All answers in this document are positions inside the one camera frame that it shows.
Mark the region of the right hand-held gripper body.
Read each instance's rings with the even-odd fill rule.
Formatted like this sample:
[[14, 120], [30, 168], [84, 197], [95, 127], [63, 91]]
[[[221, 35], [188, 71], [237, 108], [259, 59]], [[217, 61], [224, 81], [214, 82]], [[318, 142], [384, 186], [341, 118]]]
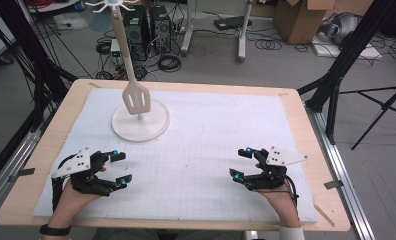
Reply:
[[262, 155], [261, 160], [257, 160], [262, 172], [260, 174], [246, 176], [249, 181], [243, 183], [250, 191], [269, 190], [280, 187], [288, 178], [287, 166], [306, 161], [308, 156], [275, 146], [268, 150], [257, 150]]

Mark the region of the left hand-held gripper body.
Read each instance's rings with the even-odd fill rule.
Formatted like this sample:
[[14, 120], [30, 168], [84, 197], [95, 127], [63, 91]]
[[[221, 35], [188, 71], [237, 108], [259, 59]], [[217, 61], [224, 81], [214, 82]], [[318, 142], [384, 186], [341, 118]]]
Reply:
[[72, 187], [81, 193], [109, 196], [119, 188], [116, 187], [116, 180], [102, 180], [96, 176], [106, 163], [103, 153], [105, 152], [97, 151], [91, 154], [88, 148], [84, 148], [65, 158], [51, 173], [53, 185], [62, 184], [69, 177]]

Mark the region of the white hook stand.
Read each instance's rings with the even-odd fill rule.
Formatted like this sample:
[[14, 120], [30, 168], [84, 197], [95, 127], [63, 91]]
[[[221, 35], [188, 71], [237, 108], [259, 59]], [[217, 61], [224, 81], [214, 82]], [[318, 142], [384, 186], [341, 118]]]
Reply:
[[[94, 13], [103, 12], [105, 9], [111, 11], [112, 7], [120, 10], [124, 8], [129, 11], [125, 3], [135, 3], [138, 0], [99, 0], [97, 3], [86, 3], [89, 6], [99, 6]], [[151, 109], [147, 113], [131, 115], [125, 103], [121, 105], [112, 117], [113, 130], [121, 138], [130, 142], [147, 142], [161, 136], [170, 124], [170, 113], [167, 107], [157, 101], [151, 100]]]

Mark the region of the beige slotted spatula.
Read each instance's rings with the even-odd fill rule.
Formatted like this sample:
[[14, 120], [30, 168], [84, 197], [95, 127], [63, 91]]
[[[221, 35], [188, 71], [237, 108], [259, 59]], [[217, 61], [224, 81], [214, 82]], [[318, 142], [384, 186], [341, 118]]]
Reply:
[[111, 16], [113, 30], [120, 47], [128, 76], [128, 85], [122, 93], [123, 101], [131, 115], [147, 113], [151, 109], [150, 93], [149, 90], [136, 79], [120, 10], [116, 7], [112, 7]]

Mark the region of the person's left hand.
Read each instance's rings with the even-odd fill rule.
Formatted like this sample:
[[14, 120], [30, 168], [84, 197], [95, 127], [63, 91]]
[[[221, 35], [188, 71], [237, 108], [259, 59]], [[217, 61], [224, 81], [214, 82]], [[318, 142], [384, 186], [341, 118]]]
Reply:
[[100, 195], [84, 194], [74, 190], [71, 182], [67, 182], [60, 197], [57, 208], [53, 212], [48, 226], [51, 228], [68, 228], [76, 216]]

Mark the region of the black wristband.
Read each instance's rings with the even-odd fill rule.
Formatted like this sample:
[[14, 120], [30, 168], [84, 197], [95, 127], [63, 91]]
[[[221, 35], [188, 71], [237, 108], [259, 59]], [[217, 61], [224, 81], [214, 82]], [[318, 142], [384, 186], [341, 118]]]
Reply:
[[48, 236], [67, 236], [71, 231], [71, 227], [67, 228], [51, 228], [47, 224], [40, 227], [39, 232]]

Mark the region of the white grid mat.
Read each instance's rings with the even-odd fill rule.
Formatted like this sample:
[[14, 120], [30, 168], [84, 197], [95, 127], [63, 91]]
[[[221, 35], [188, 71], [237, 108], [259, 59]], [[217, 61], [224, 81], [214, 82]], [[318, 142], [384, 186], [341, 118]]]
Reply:
[[123, 104], [118, 89], [93, 89], [59, 154], [82, 148], [118, 150], [124, 160], [110, 163], [99, 178], [130, 174], [124, 189], [90, 203], [84, 217], [245, 221], [275, 223], [277, 214], [259, 194], [232, 180], [232, 169], [257, 173], [253, 159], [238, 150], [295, 150], [290, 119], [278, 96], [154, 91], [170, 113], [158, 138], [133, 143], [119, 137], [111, 120]]

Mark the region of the white stand leg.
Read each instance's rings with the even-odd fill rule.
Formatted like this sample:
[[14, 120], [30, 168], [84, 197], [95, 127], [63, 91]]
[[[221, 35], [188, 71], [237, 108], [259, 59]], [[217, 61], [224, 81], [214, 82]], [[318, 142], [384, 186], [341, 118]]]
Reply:
[[183, 43], [180, 48], [180, 52], [183, 56], [186, 56], [189, 51], [189, 46], [194, 30], [194, 26], [192, 22], [196, 17], [197, 1], [198, 0], [187, 0], [187, 20], [186, 20], [184, 37], [183, 37]]
[[246, 31], [248, 26], [248, 21], [251, 15], [253, 0], [247, 0], [246, 10], [243, 16], [243, 24], [240, 30], [240, 35], [238, 37], [238, 61], [240, 63], [245, 62], [246, 59]]

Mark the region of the black computer tower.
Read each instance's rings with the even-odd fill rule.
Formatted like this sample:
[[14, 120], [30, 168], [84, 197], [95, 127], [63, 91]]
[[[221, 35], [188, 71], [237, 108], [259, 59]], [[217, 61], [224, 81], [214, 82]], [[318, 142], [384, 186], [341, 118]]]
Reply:
[[146, 47], [150, 43], [149, 25], [146, 7], [134, 5], [123, 17], [127, 39], [130, 44], [130, 55], [135, 61], [147, 58]]
[[151, 6], [150, 28], [156, 53], [169, 53], [171, 51], [171, 20], [164, 6]]

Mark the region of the flat black box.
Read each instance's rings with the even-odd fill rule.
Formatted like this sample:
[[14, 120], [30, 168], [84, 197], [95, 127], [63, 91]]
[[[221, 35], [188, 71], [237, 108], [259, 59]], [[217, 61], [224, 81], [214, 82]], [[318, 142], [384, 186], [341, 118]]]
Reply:
[[228, 18], [216, 19], [214, 21], [215, 27], [220, 30], [240, 29], [243, 27], [245, 21], [244, 16], [235, 16]]

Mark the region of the cardboard box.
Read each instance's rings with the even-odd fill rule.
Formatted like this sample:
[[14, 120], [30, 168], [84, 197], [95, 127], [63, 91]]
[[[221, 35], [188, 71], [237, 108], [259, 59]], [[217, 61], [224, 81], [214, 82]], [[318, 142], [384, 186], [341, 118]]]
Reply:
[[286, 42], [311, 43], [326, 12], [334, 6], [335, 0], [278, 0], [273, 24]]

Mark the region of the white foam board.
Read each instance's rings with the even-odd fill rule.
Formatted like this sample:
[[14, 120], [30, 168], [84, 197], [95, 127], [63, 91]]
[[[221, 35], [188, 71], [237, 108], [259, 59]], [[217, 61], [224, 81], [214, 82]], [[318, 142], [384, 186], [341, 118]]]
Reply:
[[[312, 48], [318, 57], [337, 58], [342, 52], [337, 44], [323, 34], [315, 36], [312, 42]], [[344, 49], [344, 51], [352, 55], [358, 54], [358, 58], [362, 60], [380, 60], [382, 58], [382, 55], [371, 44], [360, 48], [351, 47], [350, 50]]]

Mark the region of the grey white machine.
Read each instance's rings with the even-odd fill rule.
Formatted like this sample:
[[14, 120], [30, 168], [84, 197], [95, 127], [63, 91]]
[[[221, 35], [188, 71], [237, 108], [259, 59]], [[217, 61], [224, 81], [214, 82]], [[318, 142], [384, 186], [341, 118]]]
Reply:
[[336, 45], [341, 45], [356, 30], [360, 22], [361, 17], [353, 13], [333, 13], [322, 21], [318, 32], [323, 33]]

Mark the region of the aluminium rail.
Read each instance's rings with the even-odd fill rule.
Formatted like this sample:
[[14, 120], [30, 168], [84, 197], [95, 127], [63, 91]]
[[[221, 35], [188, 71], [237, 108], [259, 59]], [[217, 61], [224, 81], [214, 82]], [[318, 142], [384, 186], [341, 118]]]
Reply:
[[0, 154], [0, 204], [17, 181], [18, 171], [24, 169], [41, 135], [40, 131], [32, 130], [16, 134]]
[[350, 224], [359, 240], [376, 240], [370, 223], [355, 191], [338, 147], [332, 144], [325, 133], [326, 120], [322, 113], [306, 108], [306, 113], [319, 140], [328, 169], [333, 180], [342, 180], [343, 186], [336, 189], [347, 214]]

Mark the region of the black metal frame post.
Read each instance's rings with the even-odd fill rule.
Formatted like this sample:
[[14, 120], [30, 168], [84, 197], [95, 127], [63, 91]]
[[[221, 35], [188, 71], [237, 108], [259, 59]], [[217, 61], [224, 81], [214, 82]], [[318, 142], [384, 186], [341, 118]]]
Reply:
[[341, 54], [335, 59], [329, 70], [321, 78], [298, 89], [300, 95], [311, 90], [315, 91], [313, 96], [305, 102], [305, 105], [314, 112], [321, 112], [324, 104], [329, 102], [325, 133], [332, 144], [335, 144], [334, 130], [340, 85], [347, 72], [358, 59], [358, 54], [346, 53], [344, 49], [365, 47], [395, 7], [396, 0], [373, 0], [356, 30], [343, 47]]

